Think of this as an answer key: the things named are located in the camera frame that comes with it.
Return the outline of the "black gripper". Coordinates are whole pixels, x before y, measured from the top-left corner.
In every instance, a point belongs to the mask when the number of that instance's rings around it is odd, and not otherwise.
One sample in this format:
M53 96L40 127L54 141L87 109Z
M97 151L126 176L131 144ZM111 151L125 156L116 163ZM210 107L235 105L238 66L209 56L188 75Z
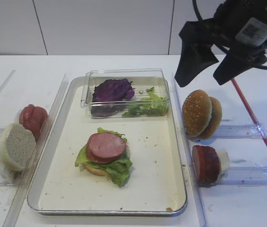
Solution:
M214 72L219 85L253 68L249 63L267 62L267 38L260 46L239 42L225 34L212 18L186 22L179 36L182 48L174 78L180 87L187 86L199 73L218 62L212 52L213 45L227 54Z

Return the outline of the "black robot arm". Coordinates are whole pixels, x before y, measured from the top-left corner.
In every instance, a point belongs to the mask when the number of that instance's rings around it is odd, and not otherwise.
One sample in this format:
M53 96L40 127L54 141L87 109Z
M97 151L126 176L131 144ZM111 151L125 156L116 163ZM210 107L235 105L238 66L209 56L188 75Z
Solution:
M208 19L192 3L198 20L186 22L179 33L182 49L174 78L180 87L218 63L213 45L226 54L213 74L219 85L252 68L267 70L267 0L227 0Z

